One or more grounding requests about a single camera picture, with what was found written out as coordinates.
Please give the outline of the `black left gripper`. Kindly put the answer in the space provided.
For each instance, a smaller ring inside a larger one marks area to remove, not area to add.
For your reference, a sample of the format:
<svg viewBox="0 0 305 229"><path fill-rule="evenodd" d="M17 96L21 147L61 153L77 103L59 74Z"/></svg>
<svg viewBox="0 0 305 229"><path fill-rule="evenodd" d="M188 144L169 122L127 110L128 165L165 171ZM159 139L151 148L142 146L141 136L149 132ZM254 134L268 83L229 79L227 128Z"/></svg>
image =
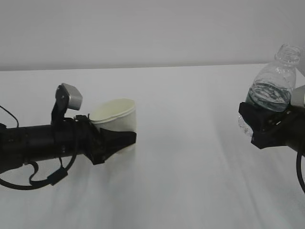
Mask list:
<svg viewBox="0 0 305 229"><path fill-rule="evenodd" d="M134 131L112 131L100 128L100 131L85 115L69 118L72 131L72 157L69 165L73 165L76 156L84 154L93 165L103 164L106 157L132 146L136 143Z"/></svg>

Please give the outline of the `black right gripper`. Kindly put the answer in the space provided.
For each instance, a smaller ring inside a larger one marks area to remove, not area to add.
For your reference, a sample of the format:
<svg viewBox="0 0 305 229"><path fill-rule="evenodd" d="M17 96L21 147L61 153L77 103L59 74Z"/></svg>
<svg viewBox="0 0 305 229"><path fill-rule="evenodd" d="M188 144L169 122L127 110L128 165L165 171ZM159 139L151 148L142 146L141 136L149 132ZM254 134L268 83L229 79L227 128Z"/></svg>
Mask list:
<svg viewBox="0 0 305 229"><path fill-rule="evenodd" d="M251 143L259 149L287 146L300 150L305 140L305 110L289 106L283 112L241 102L239 114L253 130Z"/></svg>

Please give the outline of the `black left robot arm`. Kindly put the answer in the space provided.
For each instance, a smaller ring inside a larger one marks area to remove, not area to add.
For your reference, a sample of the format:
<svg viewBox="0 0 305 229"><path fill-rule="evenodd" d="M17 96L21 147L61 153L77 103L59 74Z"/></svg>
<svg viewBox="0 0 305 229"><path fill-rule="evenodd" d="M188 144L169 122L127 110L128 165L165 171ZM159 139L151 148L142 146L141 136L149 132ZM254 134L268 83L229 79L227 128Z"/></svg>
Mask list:
<svg viewBox="0 0 305 229"><path fill-rule="evenodd" d="M84 154L94 165L135 144L134 131L96 128L84 115L65 118L59 125L0 130L0 171L17 169L31 161Z"/></svg>

